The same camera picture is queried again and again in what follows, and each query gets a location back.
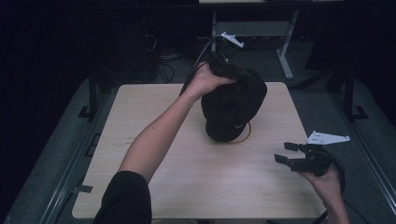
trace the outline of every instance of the wooden table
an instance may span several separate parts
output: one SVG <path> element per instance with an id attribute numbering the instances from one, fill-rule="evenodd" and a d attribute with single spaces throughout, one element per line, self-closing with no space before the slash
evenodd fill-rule
<path id="1" fill-rule="evenodd" d="M 283 83 L 269 82 L 267 96 L 240 144 L 212 141 L 197 102 L 180 128 L 149 188 L 153 218 L 318 217 L 324 207 L 299 175 L 274 161 L 274 154 L 301 158 L 284 142 L 306 143 L 303 125 Z M 120 87 L 73 209 L 92 218 L 128 146 L 178 97 L 181 84 Z"/>

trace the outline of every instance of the person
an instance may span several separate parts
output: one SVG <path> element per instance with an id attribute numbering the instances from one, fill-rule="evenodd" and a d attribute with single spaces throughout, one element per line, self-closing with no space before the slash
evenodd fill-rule
<path id="1" fill-rule="evenodd" d="M 149 182 L 191 107 L 217 86 L 235 82 L 213 75 L 207 63 L 200 63 L 198 67 L 188 88 L 132 142 L 119 170 L 107 186 L 93 223 L 151 223 Z M 339 199 L 341 194 L 337 193 L 338 180 L 333 169 L 321 178 L 306 173 L 301 175 L 312 184 L 329 209 L 330 220 L 347 223 L 347 213 L 341 206 L 343 201 Z"/>

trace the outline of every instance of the black clamp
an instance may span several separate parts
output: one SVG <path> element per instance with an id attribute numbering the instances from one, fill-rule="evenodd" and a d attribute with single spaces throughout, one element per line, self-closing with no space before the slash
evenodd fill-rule
<path id="1" fill-rule="evenodd" d="M 334 157 L 322 145 L 284 143 L 285 149 L 291 151 L 302 151 L 305 158 L 288 159 L 285 156 L 275 154 L 275 161 L 289 166 L 293 172 L 308 172 L 315 176 L 322 176 L 327 173 Z"/>

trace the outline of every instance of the forearm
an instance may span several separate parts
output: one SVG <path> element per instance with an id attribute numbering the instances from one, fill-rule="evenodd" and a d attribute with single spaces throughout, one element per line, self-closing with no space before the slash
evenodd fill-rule
<path id="1" fill-rule="evenodd" d="M 119 171 L 133 171 L 147 182 L 163 161 L 181 124 L 200 95 L 186 91 L 157 119 L 140 133 L 130 145 Z"/>
<path id="2" fill-rule="evenodd" d="M 349 224 L 347 209 L 342 199 L 333 200 L 331 203 L 324 203 L 330 224 Z"/>

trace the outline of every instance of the black sleeve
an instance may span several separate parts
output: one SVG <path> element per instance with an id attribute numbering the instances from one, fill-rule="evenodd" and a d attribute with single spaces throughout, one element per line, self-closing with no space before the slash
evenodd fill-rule
<path id="1" fill-rule="evenodd" d="M 151 200 L 146 180 L 137 173 L 121 171 L 108 184 L 93 223 L 150 224 L 151 218 Z"/>

